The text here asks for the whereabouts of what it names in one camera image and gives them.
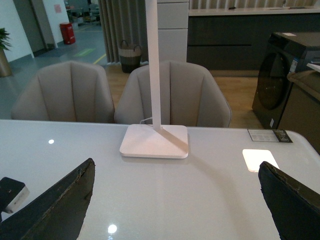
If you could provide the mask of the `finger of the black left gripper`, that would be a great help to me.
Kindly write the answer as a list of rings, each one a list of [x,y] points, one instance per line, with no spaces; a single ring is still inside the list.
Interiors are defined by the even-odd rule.
[[[9,177],[0,180],[0,211],[15,212],[26,199],[26,185]]]

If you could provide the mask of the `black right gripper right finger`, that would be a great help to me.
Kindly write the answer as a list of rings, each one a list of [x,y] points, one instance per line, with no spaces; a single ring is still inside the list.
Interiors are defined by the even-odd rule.
[[[318,240],[320,194],[266,161],[258,178],[280,239]]]

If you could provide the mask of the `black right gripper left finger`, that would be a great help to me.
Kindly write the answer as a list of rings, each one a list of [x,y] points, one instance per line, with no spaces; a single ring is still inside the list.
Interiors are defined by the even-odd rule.
[[[2,240],[75,240],[93,195],[95,162],[88,158],[0,224]]]

